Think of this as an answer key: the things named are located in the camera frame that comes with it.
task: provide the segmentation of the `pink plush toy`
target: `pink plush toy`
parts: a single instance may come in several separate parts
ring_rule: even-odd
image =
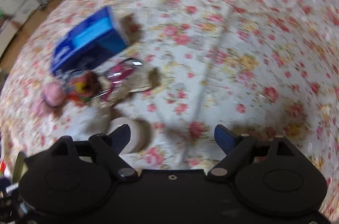
[[[35,116],[43,117],[53,113],[65,100],[66,94],[58,82],[43,86],[43,93],[34,101],[32,112]]]

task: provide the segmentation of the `tape roll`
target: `tape roll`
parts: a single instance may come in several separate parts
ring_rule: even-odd
[[[121,151],[120,154],[127,154],[127,153],[135,153],[140,151],[143,147],[145,142],[145,135],[142,131],[141,124],[138,121],[127,118],[127,117],[120,117],[116,118],[111,121],[110,128],[108,130],[108,134],[116,130],[118,127],[127,124],[131,129],[131,140],[125,146],[125,148]]]

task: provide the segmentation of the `blue box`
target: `blue box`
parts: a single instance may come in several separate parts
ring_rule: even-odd
[[[110,7],[90,16],[56,44],[51,64],[54,75],[73,69],[94,69],[128,46]]]

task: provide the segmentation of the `silver screw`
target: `silver screw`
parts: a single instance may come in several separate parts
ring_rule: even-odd
[[[214,176],[225,176],[227,174],[227,170],[224,168],[213,168],[211,170],[211,174]]]
[[[132,168],[121,168],[118,173],[121,177],[128,177],[132,176],[135,173],[135,170]]]
[[[172,175],[170,175],[169,177],[168,177],[168,179],[169,180],[177,180],[177,176],[176,175],[174,175],[174,174],[172,174]]]

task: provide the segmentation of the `wooden floor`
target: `wooden floor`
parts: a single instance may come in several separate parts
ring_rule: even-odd
[[[35,32],[39,25],[48,17],[63,0],[53,0],[43,10],[35,11],[26,23],[17,32],[16,36],[8,44],[0,59],[0,68],[10,71],[17,59],[23,45]]]

